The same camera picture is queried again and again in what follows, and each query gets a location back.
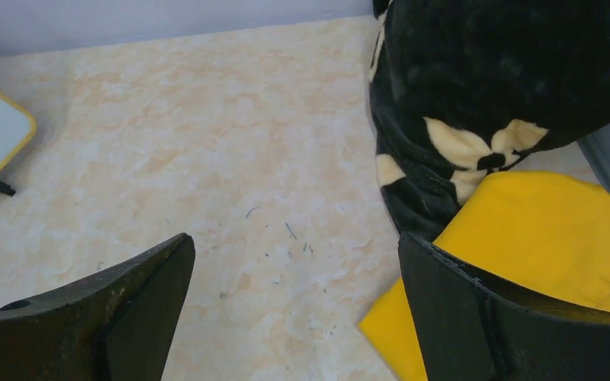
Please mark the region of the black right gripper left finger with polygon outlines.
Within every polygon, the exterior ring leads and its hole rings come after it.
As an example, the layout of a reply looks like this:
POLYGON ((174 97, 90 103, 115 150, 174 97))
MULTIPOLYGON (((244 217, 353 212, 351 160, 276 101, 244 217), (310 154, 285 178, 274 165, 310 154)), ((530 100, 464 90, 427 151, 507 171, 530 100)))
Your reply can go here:
POLYGON ((159 380, 191 281, 181 233, 0 308, 0 380, 159 380))

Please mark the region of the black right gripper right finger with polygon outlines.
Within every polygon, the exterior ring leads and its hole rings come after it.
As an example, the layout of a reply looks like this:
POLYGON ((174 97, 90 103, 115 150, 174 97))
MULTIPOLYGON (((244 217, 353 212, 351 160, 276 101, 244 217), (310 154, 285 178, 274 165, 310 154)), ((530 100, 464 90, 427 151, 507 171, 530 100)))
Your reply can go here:
POLYGON ((531 291, 405 233, 400 270, 430 380, 610 380, 610 313, 531 291))

